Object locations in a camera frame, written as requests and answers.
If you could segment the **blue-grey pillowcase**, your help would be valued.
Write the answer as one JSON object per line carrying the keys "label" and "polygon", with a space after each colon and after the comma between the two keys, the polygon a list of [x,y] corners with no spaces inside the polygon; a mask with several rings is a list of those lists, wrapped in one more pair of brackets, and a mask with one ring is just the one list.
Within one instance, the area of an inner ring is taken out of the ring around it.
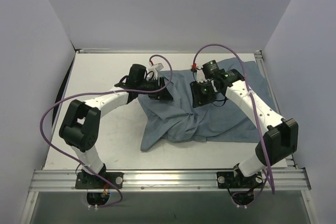
{"label": "blue-grey pillowcase", "polygon": [[140,95],[138,101],[148,117],[140,150],[149,151],[161,138],[171,143],[246,142],[258,143],[259,135],[252,121],[232,101],[219,101],[192,107],[189,70],[162,71],[159,74],[171,83],[167,89],[172,101],[151,100]]}

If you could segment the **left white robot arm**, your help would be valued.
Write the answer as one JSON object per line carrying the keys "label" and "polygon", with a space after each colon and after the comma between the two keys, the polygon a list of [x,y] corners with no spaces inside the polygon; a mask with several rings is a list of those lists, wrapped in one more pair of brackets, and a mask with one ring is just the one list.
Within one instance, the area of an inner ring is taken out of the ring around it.
{"label": "left white robot arm", "polygon": [[124,76],[107,94],[69,104],[59,130],[59,136],[75,151],[82,164],[81,181],[87,180],[94,188],[106,183],[108,175],[95,147],[99,135],[100,120],[112,110],[131,103],[138,95],[146,94],[151,100],[172,101],[173,97],[165,87],[163,77],[158,73],[161,63],[146,68],[133,64],[129,74]]}

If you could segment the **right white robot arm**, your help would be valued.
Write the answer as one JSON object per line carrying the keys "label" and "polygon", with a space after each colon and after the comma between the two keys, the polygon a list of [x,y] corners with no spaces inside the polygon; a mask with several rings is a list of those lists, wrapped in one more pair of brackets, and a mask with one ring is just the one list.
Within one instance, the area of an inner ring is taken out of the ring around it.
{"label": "right white robot arm", "polygon": [[204,78],[191,82],[193,107],[215,102],[217,95],[236,104],[257,128],[259,143],[249,158],[240,162],[233,173],[239,187],[250,183],[262,169],[269,168],[297,150],[298,123],[285,119],[269,107],[249,86],[247,77],[236,69],[220,69],[215,60],[193,71],[202,71]]}

